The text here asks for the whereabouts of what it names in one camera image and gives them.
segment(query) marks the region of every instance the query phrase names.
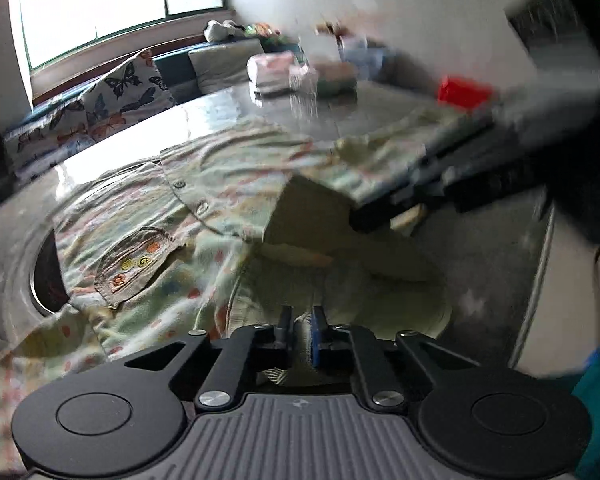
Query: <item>shirt pocket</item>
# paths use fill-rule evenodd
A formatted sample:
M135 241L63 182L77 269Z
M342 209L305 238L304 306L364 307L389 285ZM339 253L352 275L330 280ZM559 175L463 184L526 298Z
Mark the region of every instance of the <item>shirt pocket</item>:
M95 289L117 309L123 301L141 292L160 266L182 244L167 231L142 227L117 243L101 259Z

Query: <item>window sill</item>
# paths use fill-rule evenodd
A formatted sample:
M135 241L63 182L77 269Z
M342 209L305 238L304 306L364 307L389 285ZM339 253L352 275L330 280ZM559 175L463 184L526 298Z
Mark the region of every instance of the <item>window sill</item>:
M130 56L149 46L202 34L210 20L223 22L232 19L234 15L233 10L212 10L136 28L75 50L32 70L30 78L33 99L37 100L77 75L93 70L112 59Z

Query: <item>ribbed gray panel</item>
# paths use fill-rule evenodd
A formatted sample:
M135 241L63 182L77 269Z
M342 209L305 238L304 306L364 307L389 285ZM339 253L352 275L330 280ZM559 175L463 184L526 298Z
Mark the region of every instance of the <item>ribbed gray panel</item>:
M203 415L178 449L134 480L464 480L433 459L397 415L351 395L253 394Z

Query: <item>beige floor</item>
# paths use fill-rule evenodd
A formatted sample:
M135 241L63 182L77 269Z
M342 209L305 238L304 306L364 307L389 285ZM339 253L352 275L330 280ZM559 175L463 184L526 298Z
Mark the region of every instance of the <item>beige floor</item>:
M534 375L573 370L597 348L592 282L595 250L564 216L556 215L538 309L519 369Z

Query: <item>red object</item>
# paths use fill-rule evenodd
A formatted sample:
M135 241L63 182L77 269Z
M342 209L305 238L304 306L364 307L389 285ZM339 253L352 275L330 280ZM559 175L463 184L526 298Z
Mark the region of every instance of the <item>red object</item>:
M438 90L438 101L473 110L488 101L495 89L461 77L447 76Z

